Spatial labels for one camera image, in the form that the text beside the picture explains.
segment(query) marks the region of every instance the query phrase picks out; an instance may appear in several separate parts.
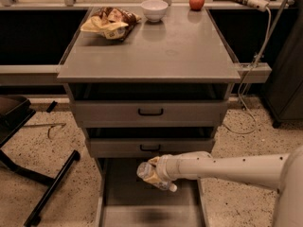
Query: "speckled floor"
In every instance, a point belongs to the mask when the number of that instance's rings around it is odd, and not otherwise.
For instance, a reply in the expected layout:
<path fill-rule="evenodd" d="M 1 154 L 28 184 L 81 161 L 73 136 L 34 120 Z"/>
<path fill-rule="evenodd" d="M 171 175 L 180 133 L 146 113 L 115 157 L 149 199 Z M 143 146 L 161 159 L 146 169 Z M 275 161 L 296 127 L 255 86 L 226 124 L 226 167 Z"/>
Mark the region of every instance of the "speckled floor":
<path fill-rule="evenodd" d="M 290 152 L 303 144 L 303 123 L 272 128 L 272 118 L 259 99 L 246 99 L 257 120 L 250 134 L 235 134 L 221 126 L 216 134 L 214 157 L 232 157 Z M 42 212 L 39 226 L 95 226 L 100 175 L 84 145 L 68 105 L 59 103 L 52 113 L 48 104 L 33 104 L 37 113 L 28 124 L 64 122 L 49 138 L 47 128 L 22 128 L 2 150 L 20 166 L 55 177 L 69 154 L 81 156 Z M 224 124 L 234 131 L 251 129 L 251 118 L 239 104 L 231 101 Z M 23 226 L 31 210 L 46 190 L 45 186 L 12 174 L 0 167 L 0 226 Z M 275 192 L 222 180 L 204 180 L 205 201 L 211 227 L 271 226 Z"/>

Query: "red apple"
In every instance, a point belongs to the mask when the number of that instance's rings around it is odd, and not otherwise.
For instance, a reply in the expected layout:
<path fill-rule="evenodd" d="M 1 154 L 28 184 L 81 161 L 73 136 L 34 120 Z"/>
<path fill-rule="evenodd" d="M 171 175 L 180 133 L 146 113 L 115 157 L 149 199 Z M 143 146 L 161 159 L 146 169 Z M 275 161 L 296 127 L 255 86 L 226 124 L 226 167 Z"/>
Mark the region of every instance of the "red apple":
<path fill-rule="evenodd" d="M 204 4 L 205 0 L 189 0 L 190 8 L 193 10 L 201 10 Z"/>

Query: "drawer handle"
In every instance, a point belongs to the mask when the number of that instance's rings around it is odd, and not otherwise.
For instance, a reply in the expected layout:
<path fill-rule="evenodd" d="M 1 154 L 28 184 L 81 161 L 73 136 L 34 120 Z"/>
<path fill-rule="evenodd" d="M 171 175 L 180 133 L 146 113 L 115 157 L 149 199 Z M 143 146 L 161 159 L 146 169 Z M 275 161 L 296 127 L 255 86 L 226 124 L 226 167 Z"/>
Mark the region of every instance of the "drawer handle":
<path fill-rule="evenodd" d="M 141 116 L 160 116 L 160 115 L 163 114 L 163 112 L 164 112 L 163 109 L 161 109 L 159 112 L 155 112 L 155 113 L 144 112 L 143 110 L 138 109 L 138 113 L 139 113 L 139 115 L 141 115 Z"/>
<path fill-rule="evenodd" d="M 144 147 L 144 145 L 140 145 L 141 151 L 159 151 L 160 148 L 161 148 L 160 144 L 157 146 L 157 148 L 147 148 L 147 147 Z"/>

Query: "drawer front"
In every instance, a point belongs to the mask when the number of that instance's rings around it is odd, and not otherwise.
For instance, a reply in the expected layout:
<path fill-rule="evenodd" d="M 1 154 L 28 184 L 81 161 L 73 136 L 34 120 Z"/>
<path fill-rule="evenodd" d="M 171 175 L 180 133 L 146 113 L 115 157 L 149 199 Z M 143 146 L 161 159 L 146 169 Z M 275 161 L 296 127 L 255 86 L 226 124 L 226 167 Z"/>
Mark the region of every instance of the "drawer front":
<path fill-rule="evenodd" d="M 89 139 L 86 146 L 94 158 L 153 157 L 166 153 L 210 152 L 213 139 Z"/>
<path fill-rule="evenodd" d="M 219 126 L 227 111 L 227 101 L 137 101 L 71 104 L 80 127 Z"/>

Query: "black metal frame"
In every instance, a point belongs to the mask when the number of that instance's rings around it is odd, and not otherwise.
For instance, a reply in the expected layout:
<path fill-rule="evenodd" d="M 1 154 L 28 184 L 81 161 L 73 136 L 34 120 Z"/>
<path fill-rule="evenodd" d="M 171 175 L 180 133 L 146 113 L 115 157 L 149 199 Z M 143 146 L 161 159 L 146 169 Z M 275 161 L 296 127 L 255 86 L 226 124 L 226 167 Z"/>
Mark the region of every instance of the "black metal frame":
<path fill-rule="evenodd" d="M 16 128 L 14 129 L 8 129 L 4 127 L 0 127 L 0 148 L 3 147 L 8 140 L 18 131 L 20 130 L 26 122 L 34 115 L 36 112 L 32 109 L 28 109 L 24 120 L 22 120 Z M 78 161 L 80 159 L 80 154 L 74 150 L 71 155 L 69 156 L 68 160 L 63 165 L 62 169 L 56 176 L 56 178 L 51 178 L 48 176 L 45 176 L 44 174 L 41 174 L 36 171 L 32 171 L 29 169 L 26 169 L 24 167 L 16 165 L 11 159 L 0 149 L 0 163 L 4 165 L 7 169 L 11 170 L 12 172 L 21 175 L 23 177 L 29 178 L 37 183 L 41 183 L 44 185 L 47 185 L 48 188 L 45 191 L 44 195 L 41 197 L 40 201 L 34 208 L 34 210 L 31 212 L 29 217 L 27 218 L 27 221 L 25 222 L 25 227 L 30 227 L 32 225 L 37 226 L 41 220 L 40 213 L 43 210 L 44 206 L 46 205 L 47 201 L 51 197 L 51 195 L 56 190 L 58 184 L 61 182 L 62 178 L 64 177 L 65 173 L 68 171 L 68 169 L 71 167 L 74 161 Z"/>

